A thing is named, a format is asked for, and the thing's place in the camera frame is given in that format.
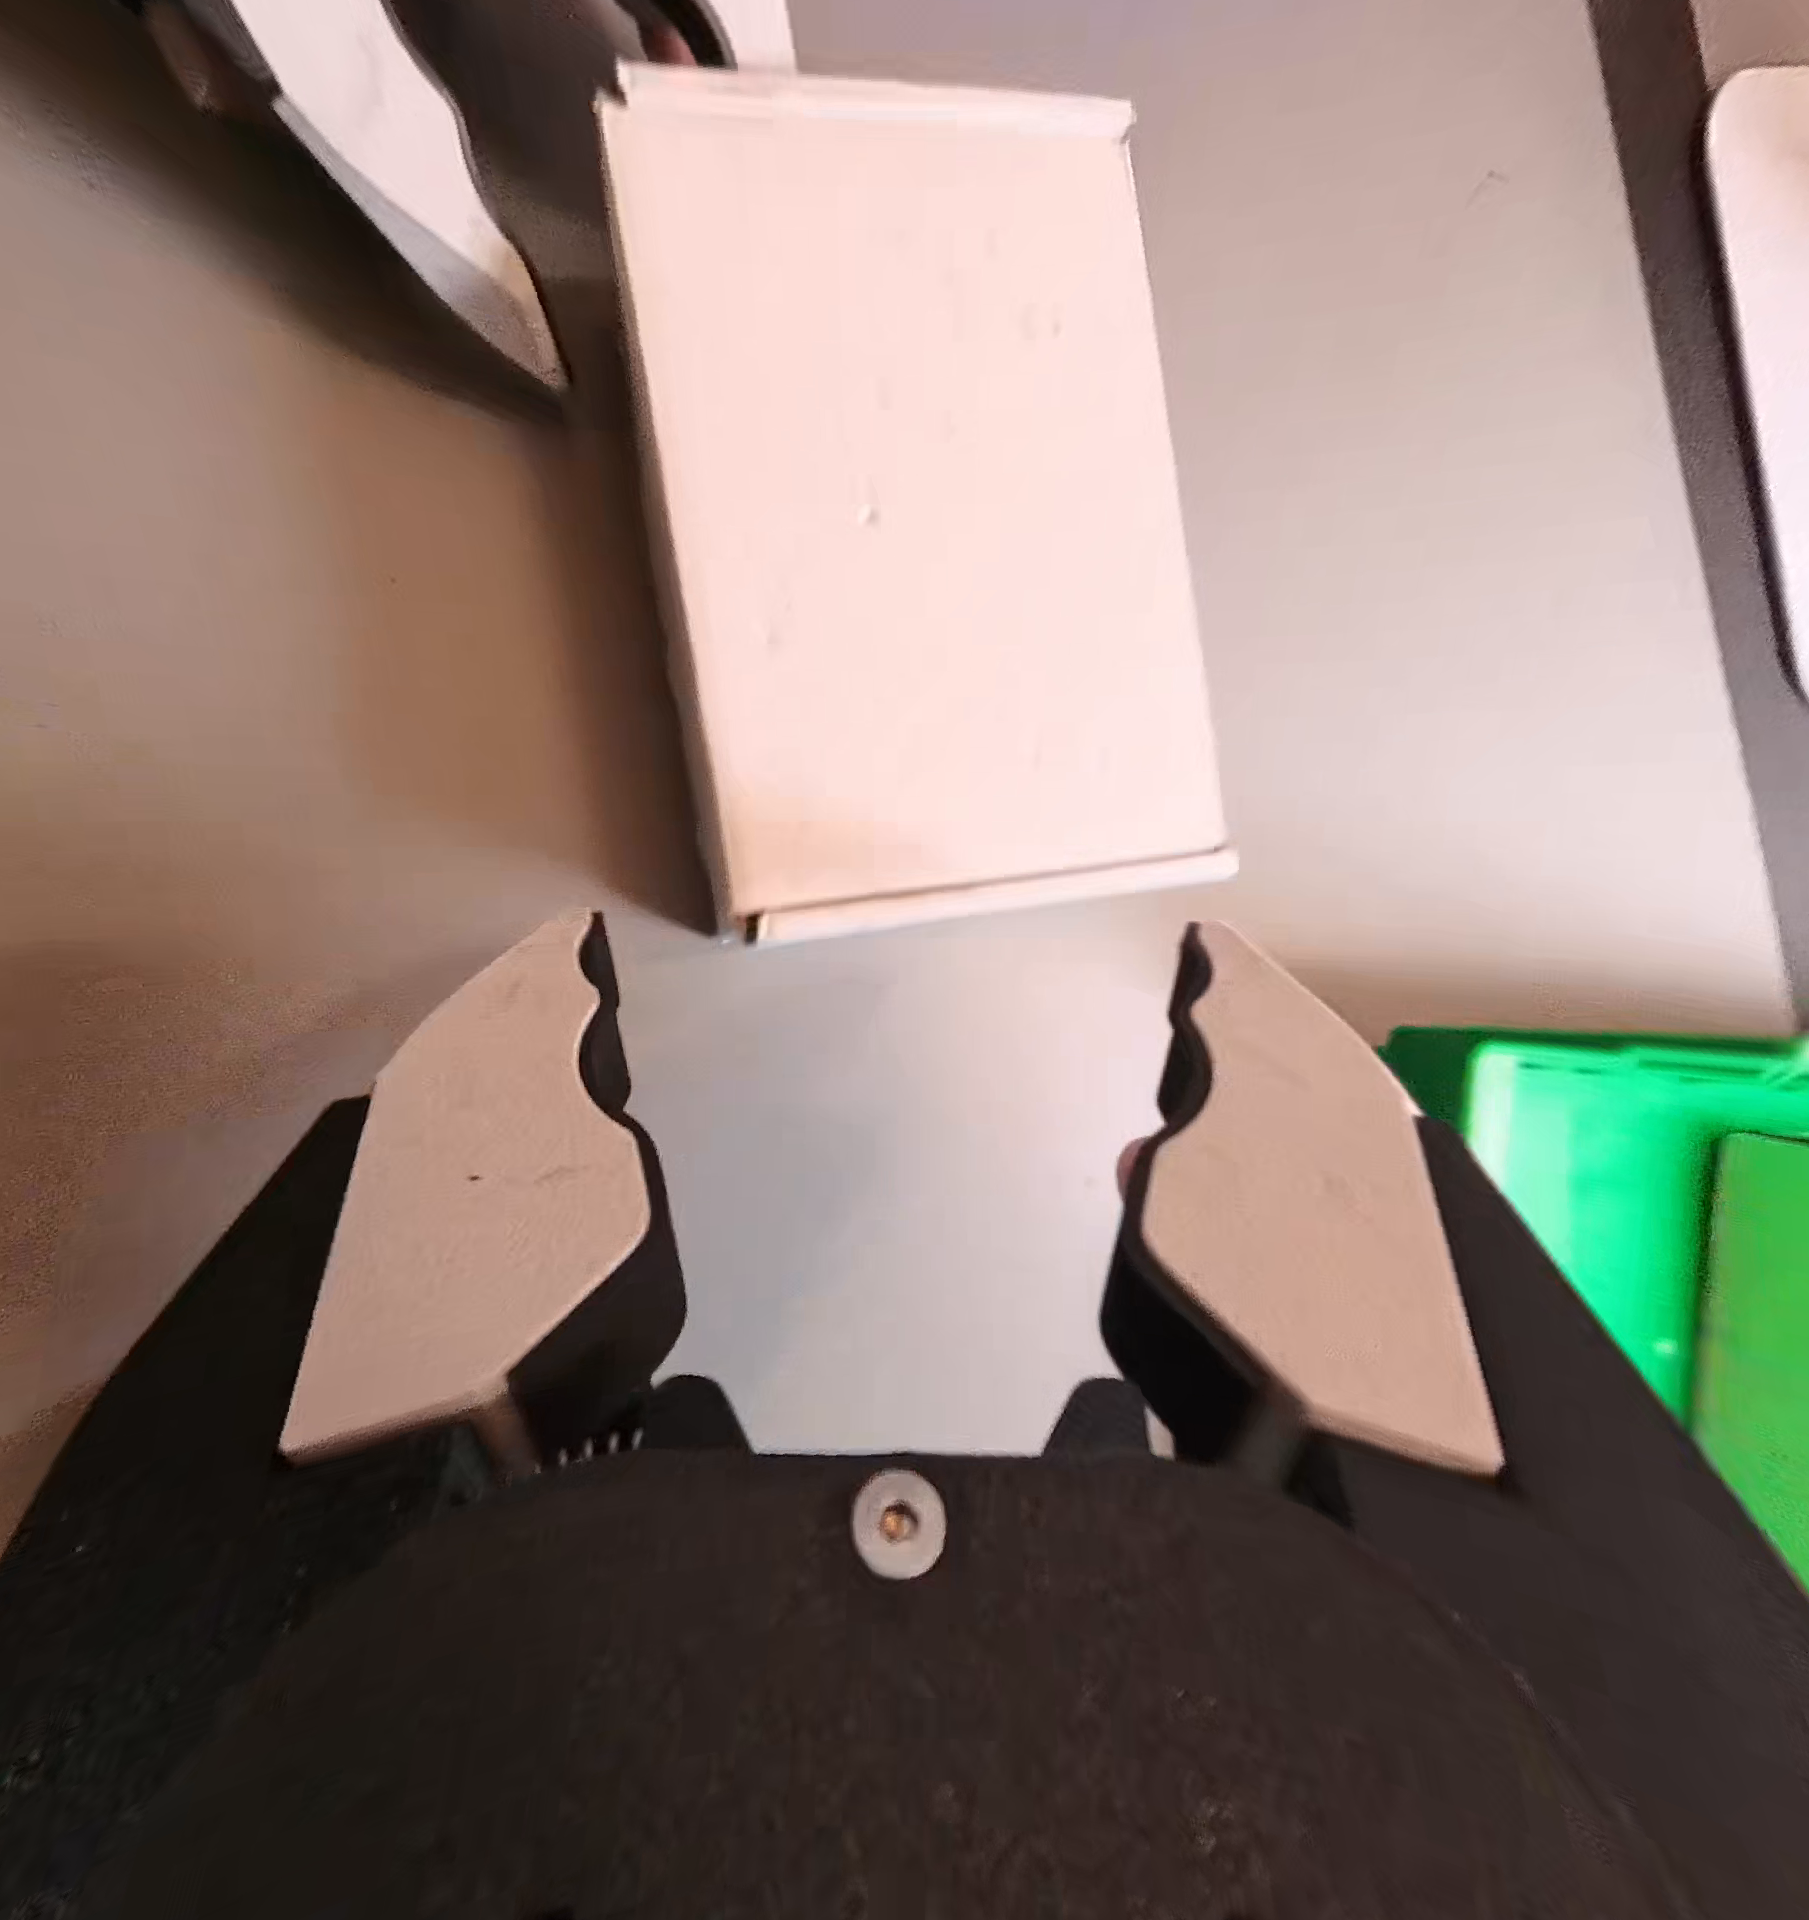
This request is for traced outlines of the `green plastic bin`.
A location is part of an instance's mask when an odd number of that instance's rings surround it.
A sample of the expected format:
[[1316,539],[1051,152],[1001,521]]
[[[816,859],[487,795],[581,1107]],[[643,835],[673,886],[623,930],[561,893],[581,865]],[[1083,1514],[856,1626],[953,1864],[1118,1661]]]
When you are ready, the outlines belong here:
[[1809,1034],[1399,1027],[1382,1056],[1809,1592]]

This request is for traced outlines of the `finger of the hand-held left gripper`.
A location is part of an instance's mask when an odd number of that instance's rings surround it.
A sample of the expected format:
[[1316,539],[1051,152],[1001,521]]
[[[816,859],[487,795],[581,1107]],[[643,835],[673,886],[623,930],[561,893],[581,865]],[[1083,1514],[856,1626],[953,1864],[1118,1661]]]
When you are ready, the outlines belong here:
[[654,62],[793,71],[785,1],[619,1]]
[[487,204],[447,92],[383,1],[235,1],[273,112],[414,277],[487,348],[561,393],[537,283]]

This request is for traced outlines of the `white cardboard box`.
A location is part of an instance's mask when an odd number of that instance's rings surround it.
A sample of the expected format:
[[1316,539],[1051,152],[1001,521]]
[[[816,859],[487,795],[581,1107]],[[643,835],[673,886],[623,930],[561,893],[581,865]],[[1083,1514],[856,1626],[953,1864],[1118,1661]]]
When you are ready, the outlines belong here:
[[1230,880],[1132,101],[626,62],[595,119],[724,933]]

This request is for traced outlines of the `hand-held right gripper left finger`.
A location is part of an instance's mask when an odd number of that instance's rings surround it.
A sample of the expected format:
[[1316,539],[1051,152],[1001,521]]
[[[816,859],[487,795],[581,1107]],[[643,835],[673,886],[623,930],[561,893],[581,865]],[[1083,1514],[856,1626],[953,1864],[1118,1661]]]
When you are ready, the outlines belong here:
[[370,1088],[286,1459],[456,1423],[508,1475],[632,1445],[685,1282],[629,1100],[597,911],[535,928],[416,1026]]

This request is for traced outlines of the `grey desk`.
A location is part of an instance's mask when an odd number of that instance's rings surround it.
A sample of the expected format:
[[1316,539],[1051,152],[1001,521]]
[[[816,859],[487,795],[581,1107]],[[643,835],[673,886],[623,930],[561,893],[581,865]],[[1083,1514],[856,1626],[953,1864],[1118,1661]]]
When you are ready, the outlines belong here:
[[1809,1029],[1704,226],[1809,4],[791,4],[1136,108],[1232,883],[710,936],[614,331],[570,417],[123,4],[0,4],[0,1554],[321,1111],[604,911],[692,1320],[783,1452],[1032,1452],[1107,1368],[1185,921],[1399,1026]]

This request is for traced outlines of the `white rounded flat plate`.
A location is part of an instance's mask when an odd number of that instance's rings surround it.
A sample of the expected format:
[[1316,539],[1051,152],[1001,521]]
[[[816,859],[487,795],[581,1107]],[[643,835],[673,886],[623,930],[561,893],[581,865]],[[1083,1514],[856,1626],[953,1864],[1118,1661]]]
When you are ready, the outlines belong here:
[[1809,65],[1721,83],[1704,167],[1788,669],[1809,705]]

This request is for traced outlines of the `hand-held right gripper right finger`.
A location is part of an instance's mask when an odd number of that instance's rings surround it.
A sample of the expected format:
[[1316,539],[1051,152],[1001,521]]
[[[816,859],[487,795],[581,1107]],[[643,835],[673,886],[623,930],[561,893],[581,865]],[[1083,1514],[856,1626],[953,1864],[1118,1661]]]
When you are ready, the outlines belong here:
[[1328,1439],[1498,1475],[1507,1452],[1412,1098],[1221,921],[1185,928],[1166,1019],[1103,1337],[1171,1457],[1284,1481]]

